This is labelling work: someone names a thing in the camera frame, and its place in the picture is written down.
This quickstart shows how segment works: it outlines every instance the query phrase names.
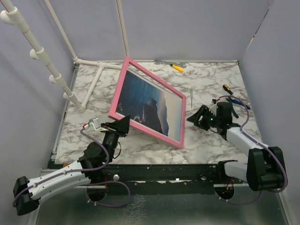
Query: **picture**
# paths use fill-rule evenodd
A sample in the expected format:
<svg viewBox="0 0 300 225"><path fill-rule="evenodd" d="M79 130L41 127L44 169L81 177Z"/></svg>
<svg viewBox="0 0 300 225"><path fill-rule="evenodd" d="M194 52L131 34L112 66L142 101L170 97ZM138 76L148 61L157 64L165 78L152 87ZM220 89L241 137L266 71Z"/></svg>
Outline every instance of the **picture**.
<svg viewBox="0 0 300 225"><path fill-rule="evenodd" d="M128 69L129 65L143 75ZM185 95L126 57L108 114L115 120L130 115L131 127L183 148L185 106Z"/></svg>

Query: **black cable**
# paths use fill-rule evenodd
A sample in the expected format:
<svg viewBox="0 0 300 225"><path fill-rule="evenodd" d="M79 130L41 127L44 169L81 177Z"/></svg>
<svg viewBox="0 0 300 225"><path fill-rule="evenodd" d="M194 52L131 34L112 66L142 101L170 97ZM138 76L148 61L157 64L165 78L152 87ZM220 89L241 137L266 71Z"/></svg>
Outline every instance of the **black cable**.
<svg viewBox="0 0 300 225"><path fill-rule="evenodd" d="M116 157L113 157L113 159L116 159L117 157L119 157L119 155L121 154L121 151L122 151L122 146L121 146L121 143L118 142L118 144L120 145L120 151L118 153L118 155Z"/></svg>
<svg viewBox="0 0 300 225"><path fill-rule="evenodd" d="M217 132L216 132L216 131L213 131L211 128L210 128L210 130L211 130L212 132L214 132L214 133L216 133L216 134L217 134Z"/></svg>

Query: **marble table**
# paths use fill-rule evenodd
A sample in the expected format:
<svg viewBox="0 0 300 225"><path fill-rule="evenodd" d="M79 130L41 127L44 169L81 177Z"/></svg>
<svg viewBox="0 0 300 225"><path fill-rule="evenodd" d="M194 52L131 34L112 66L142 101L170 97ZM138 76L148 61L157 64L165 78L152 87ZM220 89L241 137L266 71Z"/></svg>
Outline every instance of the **marble table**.
<svg viewBox="0 0 300 225"><path fill-rule="evenodd" d="M155 65L153 62L140 64L187 96L186 118L194 114L201 105L211 105L213 98L226 95L222 88L223 84L229 85L235 96L244 99L250 105L237 63L188 63L184 73L174 70L169 65ZM80 101L88 91L96 70L97 68L93 66L79 67L74 92ZM71 163L82 156L90 143L90 140L79 132L83 124L95 117L99 117L103 122L112 121L107 115L119 74L119 70L104 70L84 113L79 113L75 105L69 105L57 148L56 164ZM191 89L193 89L192 106ZM247 117L245 109L235 106L235 111L240 117L233 118L233 121L242 124ZM260 140L252 111L245 128ZM99 140L103 140L104 137L103 134L92 135ZM218 134L203 131L189 122L185 124L183 149L167 146L134 129L130 129L128 136L120 138L119 142L122 145L122 153L112 162L114 164L207 164L227 159L245 162L247 160L246 155Z"/></svg>

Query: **photograph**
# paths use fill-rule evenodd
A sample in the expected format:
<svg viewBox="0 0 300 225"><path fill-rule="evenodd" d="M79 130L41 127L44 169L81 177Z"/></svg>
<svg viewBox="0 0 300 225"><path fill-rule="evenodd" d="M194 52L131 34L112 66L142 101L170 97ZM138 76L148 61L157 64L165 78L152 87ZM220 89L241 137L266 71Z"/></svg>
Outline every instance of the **photograph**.
<svg viewBox="0 0 300 225"><path fill-rule="evenodd" d="M182 98L127 69L116 113L180 142Z"/></svg>

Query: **pink picture frame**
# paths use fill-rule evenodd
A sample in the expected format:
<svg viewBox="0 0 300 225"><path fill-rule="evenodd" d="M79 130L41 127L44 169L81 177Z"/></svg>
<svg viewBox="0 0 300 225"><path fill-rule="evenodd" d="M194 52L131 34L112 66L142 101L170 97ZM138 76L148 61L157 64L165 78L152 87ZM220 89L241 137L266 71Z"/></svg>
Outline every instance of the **pink picture frame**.
<svg viewBox="0 0 300 225"><path fill-rule="evenodd" d="M167 82L163 81L161 78L157 77L156 75L154 75L153 73L151 73L150 71L148 71L147 69L145 69L144 67L142 67L141 65L136 63L135 61L133 61L129 57L126 57L124 60L124 63L123 63L122 69L121 69L121 73L120 73L120 76L119 76L119 79L117 82L116 90L115 90L115 93L114 93L114 96L112 99L112 104L111 104L111 107L110 107L110 110L108 113L108 117L112 118L114 120L120 120L124 117L124 115L117 112L117 107L118 107L118 102L120 99L122 87L124 84L124 80L125 80L126 74L128 74L127 72L129 70L128 69L129 65L135 67L136 69L138 69L139 71L141 71L145 75L147 75L149 78L153 79L154 81L159 83L161 86L165 87L166 90L168 90L168 92L170 92L171 94L175 94L175 96L178 96L180 99L182 99L181 118L179 115L177 116L177 124L180 127L180 134L177 133L177 140L172 139L169 136L164 135L163 133L160 133L156 130L153 130L137 121L134 121L133 119L130 120L130 126L135 129L138 129L148 135L151 135L173 147L182 149L183 148L183 140L184 140L185 114L186 114L186 96L184 94L182 94L180 91L176 90L171 85L169 85Z"/></svg>

